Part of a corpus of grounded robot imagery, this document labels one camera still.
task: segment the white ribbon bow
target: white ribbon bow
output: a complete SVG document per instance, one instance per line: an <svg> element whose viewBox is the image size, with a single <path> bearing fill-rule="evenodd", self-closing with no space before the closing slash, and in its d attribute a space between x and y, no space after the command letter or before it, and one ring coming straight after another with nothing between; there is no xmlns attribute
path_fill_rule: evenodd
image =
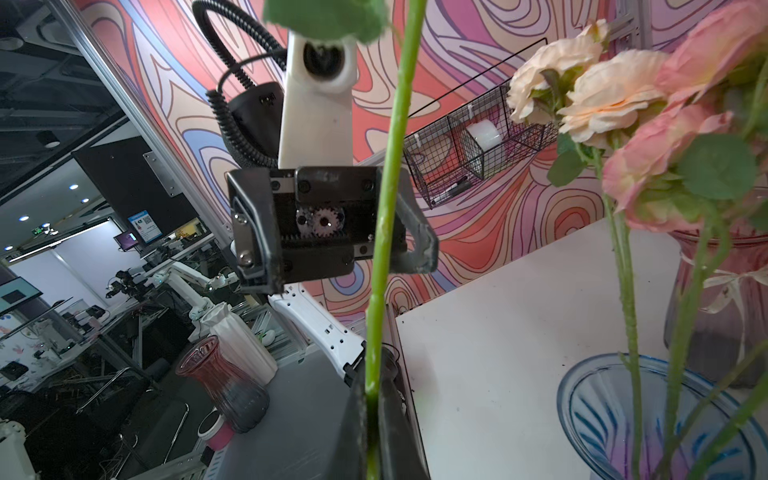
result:
<svg viewBox="0 0 768 480"><path fill-rule="evenodd" d="M694 264L694 261L686 257L680 252L680 258L685 263L690 265ZM725 285L720 293L715 297L715 300L710 303L709 306L699 307L699 311L705 313L718 313L721 312L729 303L734 302L736 308L739 310L741 316L741 342L739 347L739 361L744 358L744 336L746 334L746 317L744 316L744 299L741 296L741 280L745 278L751 278L765 286L768 286L768 265L764 266L754 272L746 273L734 273L727 272L725 270L715 270L713 275L704 280L704 288L710 288L711 286Z"/></svg>

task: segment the monitor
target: monitor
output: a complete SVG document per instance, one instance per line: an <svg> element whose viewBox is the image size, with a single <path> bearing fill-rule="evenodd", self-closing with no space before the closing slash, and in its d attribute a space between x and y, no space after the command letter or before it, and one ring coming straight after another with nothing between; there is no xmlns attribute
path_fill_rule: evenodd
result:
<svg viewBox="0 0 768 480"><path fill-rule="evenodd" d="M120 249L123 250L124 252L127 252L129 249L139 244L139 240L136 238L136 235L134 235L132 232L123 232L119 235L115 235L114 241L118 242L118 245L120 245Z"/></svg>
<svg viewBox="0 0 768 480"><path fill-rule="evenodd" d="M0 315L5 315L40 295L40 290L21 277L5 282L0 285Z"/></svg>

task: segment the black wire mesh basket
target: black wire mesh basket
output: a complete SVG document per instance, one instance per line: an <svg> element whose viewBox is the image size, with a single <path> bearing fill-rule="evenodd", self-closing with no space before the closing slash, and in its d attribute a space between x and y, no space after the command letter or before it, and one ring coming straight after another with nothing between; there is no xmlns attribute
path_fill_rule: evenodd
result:
<svg viewBox="0 0 768 480"><path fill-rule="evenodd" d="M403 155L416 189L429 208L466 192L557 140L558 131L552 123L525 125L509 120L507 83L406 137Z"/></svg>

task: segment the flower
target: flower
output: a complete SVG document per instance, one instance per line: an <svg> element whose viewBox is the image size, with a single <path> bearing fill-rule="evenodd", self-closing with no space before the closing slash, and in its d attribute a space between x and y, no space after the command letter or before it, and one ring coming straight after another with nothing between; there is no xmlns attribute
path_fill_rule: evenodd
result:
<svg viewBox="0 0 768 480"><path fill-rule="evenodd" d="M603 52L602 41L607 35L605 20L590 25L576 38L563 38L539 48L533 56L520 67L509 81L507 104L512 109L511 119L521 123L529 115L535 123L547 123L548 114L536 107L531 95L533 90L547 90L549 85L541 74L552 69L560 75L572 68L586 68L594 65Z"/></svg>
<svg viewBox="0 0 768 480"><path fill-rule="evenodd" d="M571 105L560 109L561 133L574 142L607 147L606 132L632 126L638 112L666 95L654 87L659 67L668 54L661 51L622 51L587 70L568 92Z"/></svg>
<svg viewBox="0 0 768 480"><path fill-rule="evenodd" d="M676 104L698 101L766 39L768 2L734 2L710 13L664 62L656 88Z"/></svg>
<svg viewBox="0 0 768 480"><path fill-rule="evenodd" d="M733 114L712 114L702 105L666 111L640 126L634 136L611 155L603 168L603 191L617 201L616 212L627 210L627 224L651 231L686 230L686 221L669 197L638 198L652 177L665 174L677 154L698 134L724 133Z"/></svg>

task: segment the flower stem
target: flower stem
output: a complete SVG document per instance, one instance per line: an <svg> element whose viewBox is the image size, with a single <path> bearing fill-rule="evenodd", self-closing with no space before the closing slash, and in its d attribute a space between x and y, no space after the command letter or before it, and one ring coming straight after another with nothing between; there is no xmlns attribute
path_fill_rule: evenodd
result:
<svg viewBox="0 0 768 480"><path fill-rule="evenodd" d="M752 99L752 108L750 109L750 116L746 120L744 129L741 132L741 137L746 140L752 131L757 126L757 118L760 116L760 109L763 107L763 96L766 90L766 83L768 83L768 57L763 62L763 67L760 69L760 73L757 75L757 82L755 83L755 95Z"/></svg>
<svg viewBox="0 0 768 480"><path fill-rule="evenodd" d="M582 155L577 145L577 152ZM603 180L602 152L592 149L591 160L595 166L598 180ZM643 395L640 377L640 350L637 345L637 309L634 302L634 271L632 269L632 252L629 244L629 228L623 214L615 214L613 201L603 193L603 208L611 231L611 242L614 248L614 259L619 277L619 292L621 311L624 314L624 328L627 333L627 349L629 361L627 369L632 382L632 477L640 480L640 456L643 446Z"/></svg>
<svg viewBox="0 0 768 480"><path fill-rule="evenodd" d="M717 433L717 436L707 445L707 448L701 453L694 466L691 467L687 480L701 480L707 473L707 470L717 459L720 450L736 436L751 417L755 410L768 399L768 373L760 377L760 381L755 386L750 396L741 404L741 407L733 414L728 423Z"/></svg>
<svg viewBox="0 0 768 480"><path fill-rule="evenodd" d="M653 479L656 479L660 472L667 471L670 468L672 455L674 455L675 451L680 448L680 444L683 442L686 435L688 435L688 432L690 432L690 430L694 427L696 420L699 418L699 415L701 415L704 409L713 400L720 396L720 394L724 392L725 389L727 389L730 384L733 383L733 381L736 380L744 370L746 370L748 366L752 365L752 362L754 362L758 356L763 355L766 350L768 350L768 340L764 340L762 343L752 349L749 355L745 356L741 362L734 366L733 369L731 369L731 371L728 372L728 374L725 375L717 383L717 385L715 385L715 388L710 391L706 398L698 402L696 408L694 408L694 410L685 419L685 423L683 424L683 428L680 429L680 433L664 443L664 456L661 457L661 460L656 467Z"/></svg>
<svg viewBox="0 0 768 480"><path fill-rule="evenodd" d="M409 2L406 20L406 37L400 54L398 84L389 123L384 171L382 173L379 209L376 214L376 242L373 247L373 269L371 272L371 297L366 310L366 398L368 412L368 480L379 478L379 388L381 386L382 324L384 319L384 295L386 292L389 257L392 250L392 225L395 221L397 183L400 177L402 142L406 135L408 109L411 105L413 77L422 24L426 12L426 0Z"/></svg>
<svg viewBox="0 0 768 480"><path fill-rule="evenodd" d="M680 310L677 313L677 322L672 332L670 343L670 361L667 370L667 405L664 412L664 443L674 440L674 429L677 424L677 409L680 407L680 391L682 390L685 362L688 358L690 338L694 332L696 315L699 310L701 292L704 280L720 266L730 251L730 234L728 228L722 223L714 221L717 214L709 214L705 218L704 228L701 230L699 244L694 256L694 270L690 283L680 299ZM707 248L713 233L720 238L717 251L710 261L707 261ZM669 478L669 465L666 469L660 469L662 479Z"/></svg>

